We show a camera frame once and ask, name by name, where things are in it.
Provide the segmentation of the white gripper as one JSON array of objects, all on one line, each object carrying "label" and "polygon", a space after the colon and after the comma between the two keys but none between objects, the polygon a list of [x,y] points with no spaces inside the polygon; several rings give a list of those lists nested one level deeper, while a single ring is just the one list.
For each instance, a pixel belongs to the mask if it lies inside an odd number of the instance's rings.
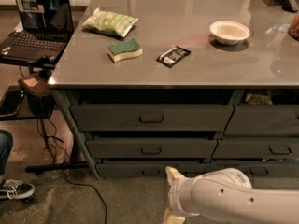
[{"label": "white gripper", "polygon": [[166,166],[169,206],[164,211],[163,224],[183,224],[185,217],[199,216],[195,202],[192,200],[192,188],[198,178],[184,177],[177,169]]}]

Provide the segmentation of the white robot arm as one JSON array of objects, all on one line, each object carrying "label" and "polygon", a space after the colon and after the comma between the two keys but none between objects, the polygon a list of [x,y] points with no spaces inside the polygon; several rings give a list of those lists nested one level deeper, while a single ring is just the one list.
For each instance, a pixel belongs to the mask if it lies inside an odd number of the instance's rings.
[{"label": "white robot arm", "polygon": [[299,191],[255,189],[235,168],[188,178],[165,168],[169,207],[163,224],[203,216],[220,224],[299,224]]}]

